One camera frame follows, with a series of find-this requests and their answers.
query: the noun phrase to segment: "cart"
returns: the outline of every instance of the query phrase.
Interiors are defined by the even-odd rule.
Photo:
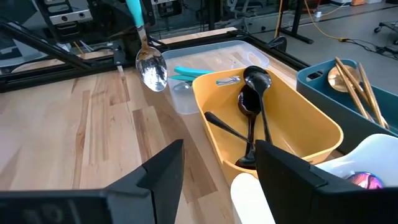
[[[389,29],[398,33],[398,22],[380,22],[379,26],[374,28],[373,32],[378,33],[380,32],[382,27],[388,27]],[[398,45],[398,39],[393,41],[394,45]]]

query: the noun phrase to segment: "teal container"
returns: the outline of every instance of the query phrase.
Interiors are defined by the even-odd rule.
[[[352,60],[344,59],[341,61],[345,65],[356,68],[356,62]],[[299,71],[296,89],[340,125],[344,133],[344,140],[338,150],[347,154],[363,139],[376,133],[398,137],[398,96],[372,86],[381,113],[390,126],[390,130],[384,129],[361,115],[349,93],[341,93],[332,89],[328,83],[328,73],[334,66],[335,60],[330,60]],[[317,72],[322,72],[322,75],[313,80],[308,78],[308,76]],[[365,102],[363,102],[363,105],[372,114]]]

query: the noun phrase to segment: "purple object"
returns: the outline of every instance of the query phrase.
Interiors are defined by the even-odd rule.
[[[381,180],[369,172],[355,172],[353,175],[349,176],[347,180],[365,189],[383,188]]]

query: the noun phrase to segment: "utensil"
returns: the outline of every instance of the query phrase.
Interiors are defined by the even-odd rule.
[[[192,82],[199,76],[213,73],[214,71],[210,70],[200,70],[194,68],[187,68],[182,66],[176,66],[174,71],[180,75],[173,75],[170,77],[171,79],[183,81],[185,83],[178,84],[173,87],[175,91],[184,91],[189,90],[192,86]]]
[[[146,86],[152,91],[162,91],[167,86],[166,61],[160,51],[148,45],[140,0],[126,0],[126,3],[136,23],[142,45],[136,56],[136,68]]]
[[[341,79],[343,80],[344,84],[346,85],[348,93],[351,96],[351,98],[353,99],[355,106],[359,109],[359,112],[366,119],[371,119],[370,115],[366,112],[365,108],[363,107],[361,100],[359,100],[358,95],[355,93],[354,88],[350,85],[350,82],[346,78],[346,75],[343,73],[343,71],[341,70],[341,67],[339,65],[337,65],[337,70],[340,74]]]
[[[262,68],[257,66],[249,66],[243,71],[243,77],[246,85],[250,86],[259,95],[261,106],[262,122],[264,123],[264,133],[266,141],[272,144],[271,134],[269,133],[268,123],[266,119],[266,109],[264,107],[264,92],[271,86],[271,78],[269,74]]]
[[[372,86],[369,82],[368,77],[366,76],[365,69],[363,68],[362,64],[358,64],[359,68],[359,74],[361,75],[363,86],[365,89],[365,94],[368,97],[369,105],[371,106],[371,109],[373,110],[374,115],[376,116],[376,119],[378,123],[383,126],[383,128],[389,128],[387,122],[385,122],[384,118],[381,115],[380,107],[379,104],[377,103],[376,97],[374,96]]]
[[[365,82],[367,82],[368,83],[368,89],[366,90],[366,92],[362,89],[362,87],[359,85],[359,82],[357,82],[356,81],[356,79],[355,79],[355,77],[354,77],[354,75],[350,72],[350,70],[349,69],[347,69],[344,65],[343,65],[343,62],[341,62],[341,60],[338,58],[338,57],[336,57],[335,58],[335,60],[336,60],[336,66],[338,65],[338,66],[340,66],[340,68],[341,68],[341,71],[343,72],[342,74],[343,75],[346,75],[347,76],[347,78],[349,79],[349,81],[352,83],[352,85],[354,86],[354,89],[359,93],[359,95],[361,96],[361,98],[369,105],[369,107],[375,112],[375,116],[376,116],[376,119],[378,120],[378,116],[380,116],[380,121],[378,122],[383,128],[386,128],[386,129],[389,129],[389,125],[388,125],[388,123],[387,123],[387,121],[382,117],[382,115],[381,115],[381,112],[380,112],[380,109],[378,109],[378,111],[377,111],[377,108],[375,108],[375,104],[374,104],[374,102],[376,102],[376,104],[377,104],[377,101],[376,101],[376,97],[374,97],[374,94],[373,95],[371,95],[372,93],[369,93],[369,91],[372,91],[371,89],[371,85],[370,85],[370,83],[369,83],[369,80],[368,80],[368,78],[367,78],[367,76],[366,76],[366,74],[365,73],[361,73],[361,71],[360,71],[360,75],[362,76],[362,77],[364,77],[364,79],[363,79],[363,82],[364,82],[364,85],[365,85]],[[371,121],[374,121],[373,120],[373,118],[372,118],[372,116],[367,112],[367,111],[365,111],[366,112],[366,118],[368,118],[369,120],[371,120]]]
[[[356,72],[355,68],[349,66],[349,65],[344,65],[344,67],[347,68],[347,70],[353,75],[354,79],[356,80],[356,83],[359,83],[361,81],[358,72]],[[330,86],[340,92],[347,93],[347,87],[340,76],[337,66],[334,66],[328,73],[328,82]]]
[[[215,126],[235,135],[236,137],[242,139],[243,141],[246,141],[249,144],[252,144],[246,137],[235,131],[233,128],[231,128],[229,125],[224,123],[224,121],[220,120],[217,118],[216,115],[214,115],[212,112],[205,112],[205,118],[208,122],[211,124],[214,124]]]
[[[235,165],[246,169],[256,169],[253,147],[254,125],[257,115],[261,112],[260,98],[257,92],[250,86],[244,85],[238,95],[238,107],[242,114],[248,117],[248,139],[251,143],[247,143],[245,155],[238,159]]]

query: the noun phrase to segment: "white plastic object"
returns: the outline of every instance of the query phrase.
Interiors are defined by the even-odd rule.
[[[170,77],[180,75],[174,71],[176,66],[219,72],[251,65],[267,68],[269,65],[269,59],[264,54],[241,40],[169,50],[162,55],[167,64],[169,75],[167,83],[173,98],[174,109],[179,114],[198,113],[199,109],[191,88],[190,91],[183,92],[174,90],[173,87],[178,85],[178,81]]]
[[[318,164],[333,175],[346,179],[353,172],[370,172],[381,179],[385,187],[398,186],[398,138],[373,134],[349,154]]]
[[[235,224],[275,224],[261,184],[253,175],[242,173],[231,184]]]

